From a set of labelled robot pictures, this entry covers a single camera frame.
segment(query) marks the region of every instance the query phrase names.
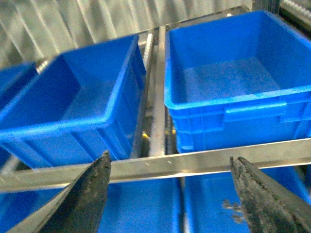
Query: shelf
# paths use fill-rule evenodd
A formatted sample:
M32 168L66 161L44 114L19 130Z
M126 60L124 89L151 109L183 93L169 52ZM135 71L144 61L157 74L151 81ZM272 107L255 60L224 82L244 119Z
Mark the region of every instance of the shelf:
M242 156L258 167L278 167L311 164L311 138L252 145L221 150L175 154L173 152L173 124L164 106L165 37L166 31L176 27L189 26L205 21L230 17L249 11L236 7L208 16L174 23L140 33L139 45L144 51L149 89L154 88L151 135L148 138L149 152L142 158L132 155L132 159L112 162L111 183L185 177L229 171L229 157ZM147 115L146 100L141 105L142 118ZM141 145L141 127L137 129L138 139L135 150ZM60 188L69 184L88 165L60 166L6 172L0 176L0 192L16 192L38 189Z

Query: corrugated metal surface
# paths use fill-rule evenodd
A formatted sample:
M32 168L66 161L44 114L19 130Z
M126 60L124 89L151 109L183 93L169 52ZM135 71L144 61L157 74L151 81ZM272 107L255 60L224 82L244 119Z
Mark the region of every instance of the corrugated metal surface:
M2 0L0 67L242 4L252 0Z

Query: stainless steel rail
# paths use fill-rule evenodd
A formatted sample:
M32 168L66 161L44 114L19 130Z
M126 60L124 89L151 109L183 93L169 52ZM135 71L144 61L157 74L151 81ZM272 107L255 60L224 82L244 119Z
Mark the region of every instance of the stainless steel rail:
M147 97L150 83L150 72L151 72L151 62L153 56L153 50L155 45L155 31L150 30L147 35L145 50L143 54L143 61L146 67L146 79L145 79L145 90L141 98L141 103L139 106L139 113L137 118L137 126L135 131L135 137L132 147L131 158L138 158L140 155L141 148L141 134L142 134L142 125L146 112Z
M110 182L227 172L230 156L243 156L261 168L311 164L311 138L114 161ZM61 188L75 179L86 166L88 164L18 171L9 176L2 175L0 176L0 192Z
M166 27L159 30L158 57L156 62L155 103L153 110L153 125L149 156L165 153L165 106L164 106L164 76L165 76L165 34Z

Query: crate handle slot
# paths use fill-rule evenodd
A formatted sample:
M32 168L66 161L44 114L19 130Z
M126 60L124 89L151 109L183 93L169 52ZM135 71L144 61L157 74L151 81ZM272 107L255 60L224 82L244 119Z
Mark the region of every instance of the crate handle slot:
M287 102L256 104L242 107L226 108L224 121L251 120L266 117L276 117L286 113Z

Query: crate bottom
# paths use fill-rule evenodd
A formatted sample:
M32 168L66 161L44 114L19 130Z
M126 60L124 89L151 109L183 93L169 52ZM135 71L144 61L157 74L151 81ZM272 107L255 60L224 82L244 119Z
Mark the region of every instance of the crate bottom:
M225 61L181 71L186 102L197 102L280 90L256 58Z

